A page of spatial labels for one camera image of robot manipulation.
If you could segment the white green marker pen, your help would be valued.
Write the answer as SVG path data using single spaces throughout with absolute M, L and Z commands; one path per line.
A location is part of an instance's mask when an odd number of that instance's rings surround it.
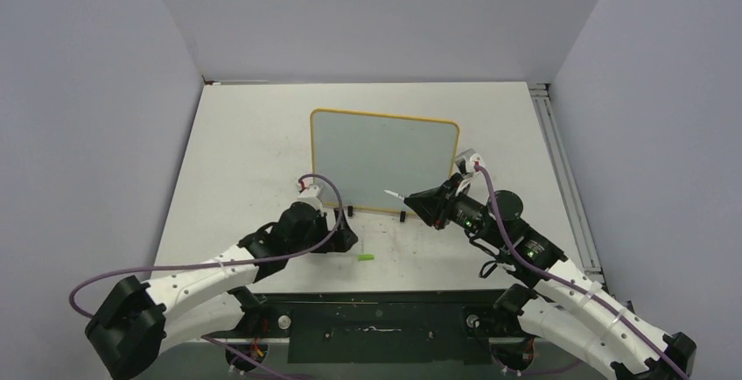
M 388 190 L 388 189 L 385 189 L 385 190 L 384 190 L 383 192 L 384 192 L 385 194 L 388 194 L 388 195 L 390 195 L 390 196 L 392 196 L 392 197 L 395 197 L 395 198 L 397 198 L 397 199 L 399 199 L 399 200 L 401 200 L 401 201 L 403 201 L 403 200 L 405 200 L 405 199 L 406 199 L 406 197 L 405 197 L 404 195 L 402 195 L 402 194 L 399 194 L 399 193 L 397 193 L 397 192 L 394 192 L 394 191 L 391 191 L 391 190 Z

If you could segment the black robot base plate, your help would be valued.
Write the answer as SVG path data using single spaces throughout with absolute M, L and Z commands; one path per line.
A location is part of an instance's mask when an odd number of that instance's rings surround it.
M 229 340 L 283 343 L 290 363 L 517 362 L 552 372 L 577 358 L 500 312 L 500 290 L 260 293 Z

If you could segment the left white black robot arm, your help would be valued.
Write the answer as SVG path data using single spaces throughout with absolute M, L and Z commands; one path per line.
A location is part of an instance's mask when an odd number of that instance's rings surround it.
M 358 241 L 345 214 L 336 223 L 296 201 L 275 222 L 262 225 L 202 264 L 173 267 L 167 276 L 119 280 L 92 314 L 85 336 L 114 379 L 132 379 L 158 356 L 185 341 L 233 330 L 241 337 L 261 324 L 252 285 L 306 253 L 347 252 Z

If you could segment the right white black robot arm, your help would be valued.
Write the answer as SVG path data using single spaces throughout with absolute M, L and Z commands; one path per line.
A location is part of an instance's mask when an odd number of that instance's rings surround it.
M 691 338 L 669 334 L 619 303 L 522 218 L 517 194 L 484 180 L 485 203 L 469 196 L 469 178 L 459 173 L 402 201 L 434 229 L 461 227 L 471 245 L 516 279 L 495 303 L 501 332 L 549 341 L 606 379 L 690 378 L 697 351 Z

